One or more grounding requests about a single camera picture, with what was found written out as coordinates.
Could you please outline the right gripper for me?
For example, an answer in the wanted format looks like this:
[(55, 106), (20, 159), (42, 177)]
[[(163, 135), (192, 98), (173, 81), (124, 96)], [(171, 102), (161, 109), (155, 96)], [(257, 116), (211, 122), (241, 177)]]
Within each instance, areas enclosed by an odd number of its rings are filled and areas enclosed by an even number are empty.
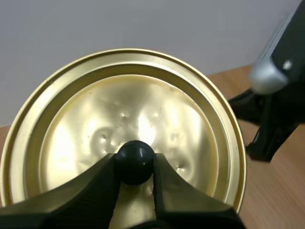
[(261, 121), (253, 141), (246, 146), (252, 160), (270, 163), (298, 124), (305, 122), (305, 83), (302, 81), (261, 96), (248, 89), (228, 102), (237, 119), (255, 125)]

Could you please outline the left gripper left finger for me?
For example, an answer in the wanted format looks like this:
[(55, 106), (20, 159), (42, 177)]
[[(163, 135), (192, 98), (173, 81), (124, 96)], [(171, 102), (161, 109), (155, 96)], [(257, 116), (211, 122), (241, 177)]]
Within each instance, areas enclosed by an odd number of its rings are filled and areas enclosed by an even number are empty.
[(102, 158), (73, 180), (0, 210), (2, 229), (106, 229), (120, 190), (115, 156)]

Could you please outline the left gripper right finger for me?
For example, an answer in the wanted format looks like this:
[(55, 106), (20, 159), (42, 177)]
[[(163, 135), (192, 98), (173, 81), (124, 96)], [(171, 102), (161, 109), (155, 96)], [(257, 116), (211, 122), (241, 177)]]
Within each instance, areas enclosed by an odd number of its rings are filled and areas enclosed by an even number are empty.
[(153, 158), (155, 213), (173, 229), (243, 229), (236, 211), (187, 183), (163, 154)]

